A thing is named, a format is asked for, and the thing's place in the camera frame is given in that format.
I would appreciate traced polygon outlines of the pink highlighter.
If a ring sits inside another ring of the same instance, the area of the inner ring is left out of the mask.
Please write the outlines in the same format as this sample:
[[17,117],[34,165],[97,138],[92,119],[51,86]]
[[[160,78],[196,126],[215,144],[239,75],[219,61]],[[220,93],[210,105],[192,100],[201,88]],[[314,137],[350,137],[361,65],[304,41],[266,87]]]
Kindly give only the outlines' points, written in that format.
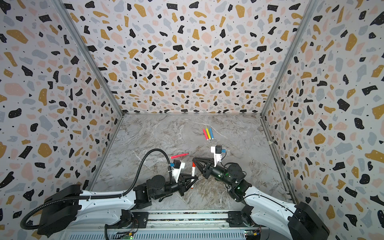
[[208,137],[208,135],[207,135],[206,129],[203,129],[203,133],[204,133],[204,135],[205,135],[206,140],[208,141],[208,140],[209,140],[209,137]]
[[171,159],[176,159],[176,158],[182,158],[182,157],[185,157],[189,155],[189,153],[186,153],[186,154],[180,154],[180,155],[175,155],[175,156],[171,156]]

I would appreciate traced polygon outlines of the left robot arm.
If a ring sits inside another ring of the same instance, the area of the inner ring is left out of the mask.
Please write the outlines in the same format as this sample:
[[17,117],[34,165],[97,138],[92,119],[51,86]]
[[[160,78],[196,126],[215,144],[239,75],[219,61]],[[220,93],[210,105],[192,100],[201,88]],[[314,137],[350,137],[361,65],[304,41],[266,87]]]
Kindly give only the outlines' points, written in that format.
[[42,210],[37,233],[50,237],[69,226],[83,224],[127,226],[134,221],[132,210],[147,208],[153,200],[162,201],[176,192],[184,195],[197,180],[197,176],[180,174],[177,182],[171,183],[156,175],[126,195],[122,191],[81,191],[72,185],[45,201],[48,206]]

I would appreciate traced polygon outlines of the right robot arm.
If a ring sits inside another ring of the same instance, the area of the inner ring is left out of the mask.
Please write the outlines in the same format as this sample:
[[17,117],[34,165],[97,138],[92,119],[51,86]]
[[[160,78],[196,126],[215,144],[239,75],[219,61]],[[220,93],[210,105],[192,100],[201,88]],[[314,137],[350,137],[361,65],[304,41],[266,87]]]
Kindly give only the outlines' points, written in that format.
[[193,158],[204,178],[215,178],[229,187],[228,194],[245,204],[242,219],[246,225],[257,224],[270,228],[290,240],[326,240],[328,227],[305,202],[295,205],[267,195],[247,182],[239,164],[228,167],[216,165],[214,159]]

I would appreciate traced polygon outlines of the yellow highlighter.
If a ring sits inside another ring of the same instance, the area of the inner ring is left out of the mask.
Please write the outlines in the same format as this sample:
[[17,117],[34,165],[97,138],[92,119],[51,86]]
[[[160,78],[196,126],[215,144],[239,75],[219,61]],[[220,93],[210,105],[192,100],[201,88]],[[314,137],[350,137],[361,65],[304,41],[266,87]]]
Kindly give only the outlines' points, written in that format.
[[212,138],[211,138],[210,131],[208,128],[206,128],[206,133],[207,133],[208,139],[211,140]]

